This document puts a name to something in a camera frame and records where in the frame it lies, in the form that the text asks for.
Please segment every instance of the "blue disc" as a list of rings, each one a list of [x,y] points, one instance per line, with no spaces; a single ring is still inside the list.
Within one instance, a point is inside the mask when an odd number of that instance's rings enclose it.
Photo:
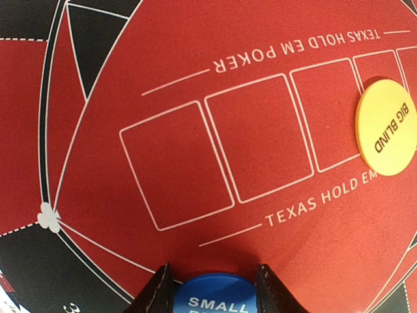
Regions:
[[[175,294],[174,313],[257,313],[256,289],[230,274],[208,274],[183,284]]]

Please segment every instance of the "white club symbol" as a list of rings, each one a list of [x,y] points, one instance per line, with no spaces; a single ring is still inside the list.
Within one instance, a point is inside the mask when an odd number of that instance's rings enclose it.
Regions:
[[[48,202],[43,202],[40,205],[42,213],[38,214],[39,225],[46,229],[50,229],[53,233],[59,233],[61,227],[58,224],[57,218],[60,218],[58,211],[53,212],[51,205]]]

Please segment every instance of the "yellow disc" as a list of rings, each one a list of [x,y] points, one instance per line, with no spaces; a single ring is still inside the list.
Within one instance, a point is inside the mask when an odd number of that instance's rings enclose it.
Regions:
[[[393,80],[379,80],[362,95],[356,111],[356,141],[366,164],[381,175],[403,171],[417,148],[417,111]]]

